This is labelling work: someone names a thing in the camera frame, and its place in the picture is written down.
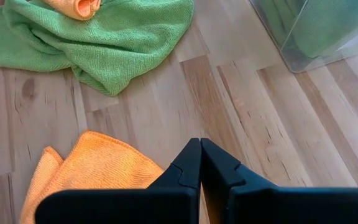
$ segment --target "green cloth inside container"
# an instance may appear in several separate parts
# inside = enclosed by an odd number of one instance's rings
[[[79,81],[114,96],[159,65],[193,17],[193,0],[107,0],[88,21],[42,1],[0,6],[0,66],[36,72],[71,68]]]
[[[358,34],[358,0],[256,2],[277,44],[296,47],[309,58],[329,55]]]

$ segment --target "towel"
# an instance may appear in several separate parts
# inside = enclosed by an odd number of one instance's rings
[[[110,96],[159,65],[190,25],[193,0],[105,0],[77,21],[41,0],[0,6],[0,66],[36,72],[70,67]]]
[[[86,131],[67,159],[44,149],[21,213],[21,223],[34,223],[38,204],[67,189],[145,189],[163,170],[133,147],[109,136]]]
[[[91,19],[100,7],[100,0],[44,0],[66,16],[78,20]]]
[[[276,43],[282,46],[293,29],[283,47],[297,48],[309,58],[330,55],[358,34],[358,0],[254,2],[264,11]]]

